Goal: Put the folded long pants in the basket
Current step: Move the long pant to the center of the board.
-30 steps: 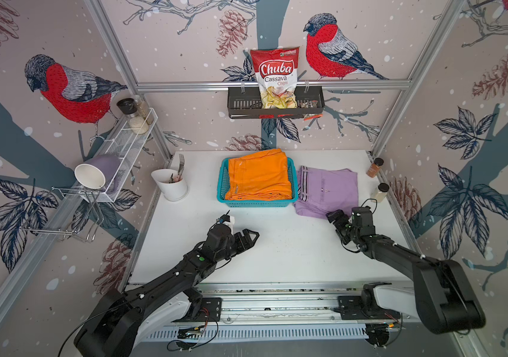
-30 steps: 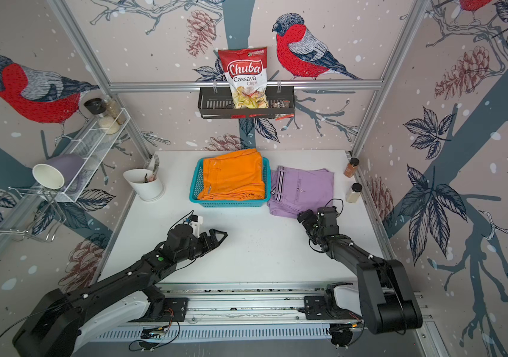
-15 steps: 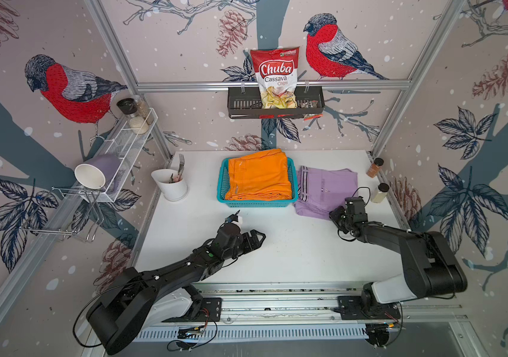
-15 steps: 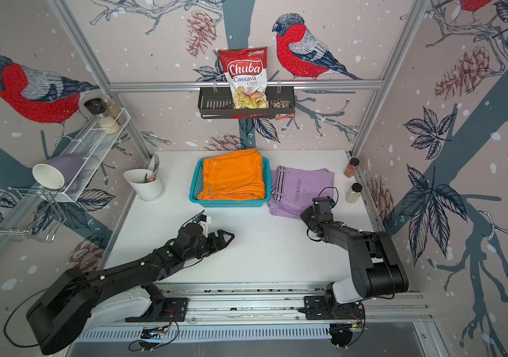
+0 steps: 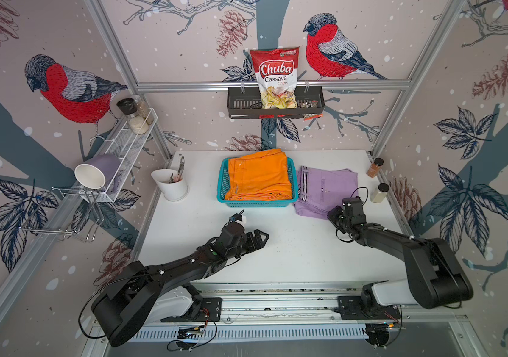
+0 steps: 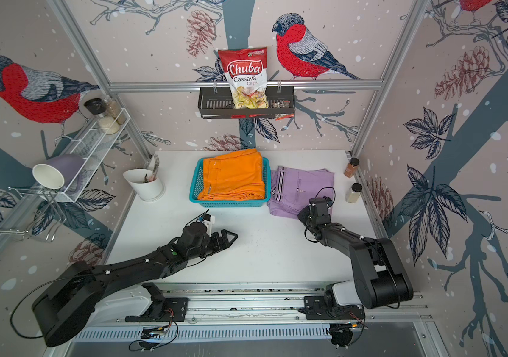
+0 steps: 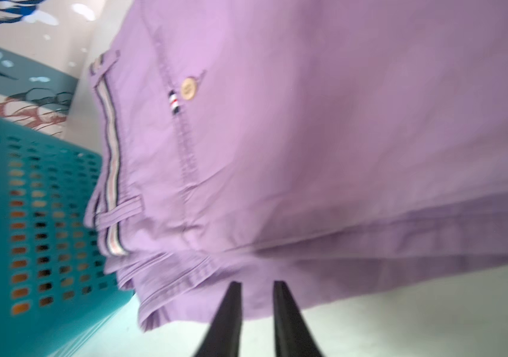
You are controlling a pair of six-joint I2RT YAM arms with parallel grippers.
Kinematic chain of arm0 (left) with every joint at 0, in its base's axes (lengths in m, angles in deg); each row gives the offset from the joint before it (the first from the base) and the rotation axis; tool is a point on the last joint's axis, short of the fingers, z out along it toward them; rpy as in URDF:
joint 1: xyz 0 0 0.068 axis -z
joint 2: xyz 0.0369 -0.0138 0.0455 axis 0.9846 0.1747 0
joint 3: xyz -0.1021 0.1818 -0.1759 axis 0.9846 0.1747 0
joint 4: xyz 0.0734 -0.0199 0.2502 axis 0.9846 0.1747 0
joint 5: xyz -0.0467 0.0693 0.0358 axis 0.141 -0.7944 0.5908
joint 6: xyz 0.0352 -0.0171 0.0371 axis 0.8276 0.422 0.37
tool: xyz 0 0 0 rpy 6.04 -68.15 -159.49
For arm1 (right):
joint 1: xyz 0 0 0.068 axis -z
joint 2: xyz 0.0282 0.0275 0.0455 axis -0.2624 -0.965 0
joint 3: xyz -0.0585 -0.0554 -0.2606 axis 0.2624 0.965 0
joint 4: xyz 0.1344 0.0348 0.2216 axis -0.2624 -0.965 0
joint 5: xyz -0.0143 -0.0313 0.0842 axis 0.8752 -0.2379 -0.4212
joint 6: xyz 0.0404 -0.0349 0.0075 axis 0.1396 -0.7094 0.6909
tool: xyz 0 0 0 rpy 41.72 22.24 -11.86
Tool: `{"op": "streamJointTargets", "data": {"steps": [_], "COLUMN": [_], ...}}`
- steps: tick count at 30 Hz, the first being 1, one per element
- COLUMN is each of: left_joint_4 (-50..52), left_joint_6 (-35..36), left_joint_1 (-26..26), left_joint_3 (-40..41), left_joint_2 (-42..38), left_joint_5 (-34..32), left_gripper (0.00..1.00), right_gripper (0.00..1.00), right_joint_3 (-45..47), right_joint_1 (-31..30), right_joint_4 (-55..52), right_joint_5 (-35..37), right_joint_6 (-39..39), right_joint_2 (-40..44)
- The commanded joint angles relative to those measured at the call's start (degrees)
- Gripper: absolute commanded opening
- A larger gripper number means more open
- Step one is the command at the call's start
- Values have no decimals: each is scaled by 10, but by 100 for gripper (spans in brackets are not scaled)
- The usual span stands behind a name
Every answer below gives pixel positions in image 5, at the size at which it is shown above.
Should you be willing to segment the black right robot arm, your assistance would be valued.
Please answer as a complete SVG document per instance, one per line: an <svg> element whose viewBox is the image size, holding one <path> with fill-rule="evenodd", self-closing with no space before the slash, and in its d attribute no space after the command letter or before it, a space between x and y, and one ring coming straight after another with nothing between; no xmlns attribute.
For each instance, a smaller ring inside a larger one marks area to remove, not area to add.
<svg viewBox="0 0 508 357"><path fill-rule="evenodd" d="M403 261L407 290L419 306L434 309L474 297L469 279L443 239L415 238L369 223L360 197L343 199L343 204L331 209L327 217L336 232L348 235L350 242Z"/></svg>

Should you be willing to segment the teal plastic basket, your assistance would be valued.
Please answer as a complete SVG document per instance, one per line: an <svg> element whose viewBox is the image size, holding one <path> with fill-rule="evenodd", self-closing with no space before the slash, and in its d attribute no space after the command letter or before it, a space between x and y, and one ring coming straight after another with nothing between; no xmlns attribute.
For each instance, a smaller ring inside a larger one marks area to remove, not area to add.
<svg viewBox="0 0 508 357"><path fill-rule="evenodd" d="M259 201L259 200L244 200L244 201L236 201L236 200L226 200L226 194L230 190L230 176L229 176L229 160L230 158L225 158L221 162L221 168L219 170L218 176L218 186L217 186L217 200L220 203L223 203L230 208L285 208L290 204L293 204L299 198L298 193L298 180L297 174L295 170L294 160L287 157L288 164L288 180L291 184L292 190L292 198L286 200L273 200L273 201Z"/></svg>

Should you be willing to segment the purple pants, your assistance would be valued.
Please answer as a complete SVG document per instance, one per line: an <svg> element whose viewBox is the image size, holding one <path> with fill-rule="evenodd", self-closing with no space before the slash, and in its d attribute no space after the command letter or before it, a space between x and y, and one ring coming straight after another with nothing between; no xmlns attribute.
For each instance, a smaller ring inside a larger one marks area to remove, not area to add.
<svg viewBox="0 0 508 357"><path fill-rule="evenodd" d="M358 188L358 174L350 169L321 170L301 166L297 172L297 215L327 220L327 214Z"/></svg>

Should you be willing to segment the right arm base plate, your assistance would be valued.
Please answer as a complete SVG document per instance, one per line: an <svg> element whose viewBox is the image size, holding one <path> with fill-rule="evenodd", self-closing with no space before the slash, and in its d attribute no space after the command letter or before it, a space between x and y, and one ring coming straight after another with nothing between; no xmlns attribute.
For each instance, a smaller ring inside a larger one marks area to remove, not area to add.
<svg viewBox="0 0 508 357"><path fill-rule="evenodd" d="M380 305L370 296L338 296L333 312L343 320L401 320L401 310L396 305Z"/></svg>

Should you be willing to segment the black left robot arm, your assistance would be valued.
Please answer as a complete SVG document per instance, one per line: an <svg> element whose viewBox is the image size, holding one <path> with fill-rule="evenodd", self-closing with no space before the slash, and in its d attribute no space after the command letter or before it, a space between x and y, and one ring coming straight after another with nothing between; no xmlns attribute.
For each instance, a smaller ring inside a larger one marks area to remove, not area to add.
<svg viewBox="0 0 508 357"><path fill-rule="evenodd" d="M97 291L91 311L110 345L121 346L139 332L162 295L218 273L228 260L264 248L269 239L269 234L258 229L245 231L242 213L234 214L219 236L187 257L154 266L144 266L139 260L128 264Z"/></svg>

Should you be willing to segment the orange pants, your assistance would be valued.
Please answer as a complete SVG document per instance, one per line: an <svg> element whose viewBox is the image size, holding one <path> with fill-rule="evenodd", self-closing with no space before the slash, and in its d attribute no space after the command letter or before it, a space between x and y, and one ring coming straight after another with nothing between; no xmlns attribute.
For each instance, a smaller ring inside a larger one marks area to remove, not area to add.
<svg viewBox="0 0 508 357"><path fill-rule="evenodd" d="M280 149L228 160L227 201L278 201L293 198L288 158Z"/></svg>

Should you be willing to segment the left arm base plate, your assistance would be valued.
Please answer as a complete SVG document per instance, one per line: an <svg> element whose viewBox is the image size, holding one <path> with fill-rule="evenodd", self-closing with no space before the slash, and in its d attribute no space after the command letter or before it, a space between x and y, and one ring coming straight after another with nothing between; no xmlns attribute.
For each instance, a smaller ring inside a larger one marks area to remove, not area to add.
<svg viewBox="0 0 508 357"><path fill-rule="evenodd" d="M192 305L183 315L163 318L162 323L182 322L219 322L221 319L222 298L200 298L195 299Z"/></svg>

